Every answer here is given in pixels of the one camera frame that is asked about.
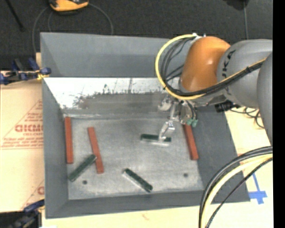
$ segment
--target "wooden block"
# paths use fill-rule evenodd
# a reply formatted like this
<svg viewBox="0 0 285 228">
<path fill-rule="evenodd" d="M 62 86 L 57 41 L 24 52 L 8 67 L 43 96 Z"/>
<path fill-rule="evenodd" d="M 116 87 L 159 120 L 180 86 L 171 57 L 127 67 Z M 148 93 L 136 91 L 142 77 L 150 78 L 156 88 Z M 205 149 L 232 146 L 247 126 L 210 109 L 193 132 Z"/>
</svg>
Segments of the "wooden block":
<svg viewBox="0 0 285 228">
<path fill-rule="evenodd" d="M 66 134 L 66 162 L 72 164 L 74 162 L 73 157 L 73 140 L 72 140 L 72 125 L 71 118 L 65 117 L 65 134 Z"/>
<path fill-rule="evenodd" d="M 190 152 L 190 158 L 191 158 L 191 160 L 195 161 L 199 158 L 199 154 L 198 154 L 198 150 L 196 148 L 196 144 L 195 144 L 195 140 L 193 137 L 191 126 L 185 124 L 185 125 L 183 125 L 183 127 L 184 127 L 184 132 L 185 132 L 185 136 L 186 136 L 186 140 L 187 140 L 188 149 Z"/>
<path fill-rule="evenodd" d="M 91 142 L 91 147 L 92 147 L 92 151 L 93 154 L 96 155 L 97 159 L 95 161 L 96 164 L 96 171 L 98 174 L 104 173 L 104 165 L 103 165 L 103 161 L 101 159 L 101 155 L 100 155 L 100 151 L 98 148 L 98 142 L 97 142 L 97 138 L 96 138 L 96 133 L 95 133 L 95 129 L 94 127 L 89 127 L 88 128 L 88 133 L 89 133 L 89 137 L 90 137 L 90 142 Z"/>
</svg>

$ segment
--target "black cable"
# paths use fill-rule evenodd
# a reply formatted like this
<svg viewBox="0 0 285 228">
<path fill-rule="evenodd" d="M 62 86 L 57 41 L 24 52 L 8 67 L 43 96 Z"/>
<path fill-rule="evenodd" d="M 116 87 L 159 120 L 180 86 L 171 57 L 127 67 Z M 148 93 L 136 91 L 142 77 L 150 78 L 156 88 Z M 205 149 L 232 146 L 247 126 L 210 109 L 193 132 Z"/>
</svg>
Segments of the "black cable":
<svg viewBox="0 0 285 228">
<path fill-rule="evenodd" d="M 201 228 L 201 217 L 202 217 L 202 213 L 204 210 L 204 204 L 205 201 L 209 195 L 209 193 L 211 192 L 211 190 L 213 189 L 214 184 L 222 177 L 222 175 L 225 173 L 225 171 L 227 169 L 229 169 L 230 167 L 232 167 L 235 164 L 238 164 L 241 161 L 247 160 L 249 158 L 252 157 L 257 157 L 257 156 L 261 156 L 264 154 L 271 154 L 273 152 L 273 147 L 272 146 L 268 146 L 268 147 L 261 147 L 258 149 L 254 149 L 251 151 L 248 151 L 236 158 L 234 158 L 233 160 L 231 160 L 229 163 L 227 163 L 225 166 L 223 166 L 208 182 L 206 188 L 204 189 L 201 201 L 200 201 L 200 206 L 199 206 L 199 227 Z"/>
<path fill-rule="evenodd" d="M 190 108 L 190 110 L 192 112 L 192 118 L 197 120 L 198 119 L 198 115 L 196 114 L 196 110 L 194 109 L 193 105 L 189 101 L 187 101 L 187 104 L 188 104 L 188 106 L 189 106 L 189 108 Z"/>
<path fill-rule="evenodd" d="M 244 23 L 245 23 L 245 36 L 246 36 L 246 40 L 248 40 L 249 39 L 249 35 L 248 35 L 248 21 L 247 21 L 246 1 L 245 0 L 243 1 L 243 4 L 244 4 L 243 11 L 244 11 Z"/>
<path fill-rule="evenodd" d="M 114 26 L 113 26 L 113 23 L 112 23 L 109 15 L 107 15 L 107 13 L 105 11 L 103 11 L 100 7 L 98 7 L 98 6 L 96 6 L 96 5 L 92 4 L 92 3 L 89 3 L 89 5 L 91 7 L 93 7 L 93 8 L 95 8 L 95 9 L 97 9 L 98 11 L 100 11 L 107 18 L 107 20 L 110 23 L 110 27 L 111 27 L 111 35 L 113 35 L 114 34 Z"/>
<path fill-rule="evenodd" d="M 171 46 L 171 48 L 168 50 L 168 52 L 166 53 L 166 55 L 164 56 L 163 60 L 162 60 L 162 67 L 161 67 L 161 71 L 160 71 L 160 74 L 161 74 L 161 77 L 163 79 L 163 81 L 165 81 L 165 77 L 166 77 L 166 74 L 167 74 L 167 60 L 171 57 L 171 55 L 173 54 L 173 52 L 183 43 L 184 39 L 176 42 L 173 46 Z"/>
<path fill-rule="evenodd" d="M 13 16 L 14 16 L 16 22 L 18 23 L 19 28 L 20 28 L 20 31 L 21 31 L 21 32 L 25 31 L 26 29 L 25 29 L 25 27 L 23 26 L 23 24 L 21 23 L 21 21 L 20 21 L 18 15 L 17 15 L 16 11 L 14 10 L 13 5 L 11 4 L 10 0 L 5 0 L 5 1 L 6 1 L 6 3 L 8 4 L 8 7 L 9 7 L 11 13 L 13 14 Z"/>
<path fill-rule="evenodd" d="M 181 41 L 175 43 L 167 52 L 167 54 L 165 55 L 164 57 L 164 60 L 162 62 L 162 71 L 161 71 L 161 77 L 163 79 L 163 81 L 165 82 L 165 79 L 167 77 L 167 72 L 168 72 L 168 67 L 169 67 L 169 64 L 170 62 L 172 61 L 173 58 L 175 58 L 183 49 L 183 47 L 185 46 L 185 44 L 188 42 L 188 41 L 191 41 L 193 40 L 195 37 L 191 37 L 191 38 L 183 38 Z"/>
<path fill-rule="evenodd" d="M 41 15 L 48 9 L 49 7 L 44 8 L 37 16 L 37 18 L 34 21 L 34 25 L 33 25 L 33 29 L 32 29 L 32 45 L 33 45 L 33 51 L 34 51 L 34 58 L 36 58 L 36 45 L 35 45 L 35 29 L 36 29 L 36 25 L 38 20 L 40 19 Z"/>
<path fill-rule="evenodd" d="M 273 160 L 273 158 L 270 158 L 264 162 L 262 162 L 261 164 L 259 164 L 257 167 L 255 167 L 246 177 L 244 177 L 237 185 L 236 187 L 225 197 L 225 199 L 221 202 L 221 204 L 216 208 L 216 210 L 213 212 L 213 214 L 211 215 L 206 228 L 209 228 L 209 226 L 211 225 L 214 217 L 216 216 L 216 214 L 218 213 L 218 211 L 220 210 L 220 208 L 223 206 L 223 204 L 227 201 L 227 199 L 236 191 L 238 190 L 238 188 L 240 186 L 243 185 L 243 183 L 245 183 L 257 170 L 259 170 L 262 166 L 266 165 L 267 163 L 271 162 Z"/>
<path fill-rule="evenodd" d="M 248 73 L 251 73 L 257 69 L 259 69 L 263 62 L 259 62 L 259 63 L 256 63 L 255 65 L 252 65 L 250 67 L 247 67 L 246 70 L 242 70 L 240 71 L 238 74 L 224 80 L 223 82 L 220 82 L 218 84 L 215 84 L 213 86 L 210 86 L 208 88 L 205 88 L 205 89 L 202 89 L 202 90 L 198 90 L 198 91 L 195 91 L 195 92 L 182 92 L 180 91 L 179 89 L 175 89 L 173 88 L 171 85 L 167 84 L 166 83 L 166 75 L 167 75 L 167 70 L 168 70 L 168 66 L 169 66 L 169 63 L 171 61 L 171 58 L 174 57 L 173 56 L 173 53 L 177 50 L 177 48 L 181 45 L 184 45 L 187 41 L 189 40 L 192 40 L 194 38 L 183 38 L 182 40 L 180 40 L 179 42 L 175 43 L 169 50 L 168 52 L 166 53 L 166 55 L 164 56 L 163 58 L 163 61 L 161 63 L 161 69 L 160 69 L 160 75 L 161 75 L 161 78 L 163 79 L 166 87 L 172 91 L 173 93 L 175 93 L 176 95 L 179 95 L 179 96 L 195 96 L 195 95 L 209 95 L 209 94 L 212 94 L 212 93 L 215 93 L 217 91 L 220 91 L 224 88 L 226 88 L 228 85 L 230 85 L 231 83 L 233 83 L 234 81 L 237 81 L 239 79 L 241 79 L 242 77 L 244 77 L 245 75 L 247 75 Z"/>
<path fill-rule="evenodd" d="M 173 71 L 171 71 L 167 76 L 166 76 L 166 80 L 168 81 L 168 78 L 174 74 L 175 72 L 177 72 L 178 70 L 182 69 L 184 67 L 184 65 L 180 65 L 179 67 L 177 67 L 176 69 L 174 69 Z"/>
<path fill-rule="evenodd" d="M 249 113 L 253 113 L 253 112 L 255 112 L 256 111 L 256 109 L 254 109 L 254 110 L 252 110 L 252 111 L 250 111 L 250 112 L 246 112 L 245 110 L 243 111 L 243 112 L 239 112 L 239 111 L 235 111 L 235 110 L 232 110 L 232 109 L 230 109 L 230 111 L 231 112 L 235 112 L 235 113 L 240 113 L 240 114 L 249 114 Z"/>
<path fill-rule="evenodd" d="M 258 122 L 258 119 L 261 117 L 260 116 L 260 110 L 258 110 L 258 112 L 256 113 L 256 115 L 251 115 L 250 113 L 251 112 L 247 112 L 247 109 L 248 109 L 248 107 L 246 107 L 245 108 L 245 113 L 248 115 L 248 116 L 250 116 L 251 118 L 253 118 L 254 120 L 255 120 L 255 122 L 256 122 L 256 124 L 260 127 L 260 128 L 264 128 L 264 126 L 262 126 L 259 122 Z"/>
<path fill-rule="evenodd" d="M 247 70 L 243 70 L 240 73 L 238 73 L 237 75 L 225 80 L 224 82 L 220 82 L 216 85 L 213 85 L 211 87 L 208 87 L 206 89 L 202 89 L 202 90 L 198 90 L 198 91 L 194 91 L 194 92 L 189 92 L 189 93 L 184 93 L 181 92 L 180 90 L 174 89 L 171 86 L 167 85 L 167 87 L 175 94 L 179 95 L 179 96 L 195 96 L 195 95 L 209 95 L 212 93 L 215 93 L 221 89 L 226 88 L 228 85 L 232 84 L 234 81 L 237 81 L 239 79 L 241 79 L 242 77 L 244 77 L 245 75 L 251 73 L 252 71 L 255 71 L 257 69 L 259 69 L 262 66 L 263 62 L 257 63 L 255 65 L 253 65 L 252 67 L 250 67 Z"/>
</svg>

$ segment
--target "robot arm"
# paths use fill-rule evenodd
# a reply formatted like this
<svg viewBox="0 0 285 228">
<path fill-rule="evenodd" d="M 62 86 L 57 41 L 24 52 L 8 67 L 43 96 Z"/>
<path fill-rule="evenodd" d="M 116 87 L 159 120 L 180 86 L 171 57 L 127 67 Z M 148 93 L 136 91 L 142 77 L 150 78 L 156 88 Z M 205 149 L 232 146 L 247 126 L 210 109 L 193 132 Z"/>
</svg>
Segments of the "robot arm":
<svg viewBox="0 0 285 228">
<path fill-rule="evenodd" d="M 188 40 L 193 43 L 178 85 L 172 87 L 167 78 L 169 64 Z M 155 69 L 166 91 L 183 107 L 215 105 L 223 110 L 233 106 L 259 109 L 272 143 L 272 47 L 273 42 L 268 39 L 244 40 L 231 46 L 216 37 L 183 35 L 161 48 Z M 163 52 L 166 55 L 160 62 Z"/>
</svg>

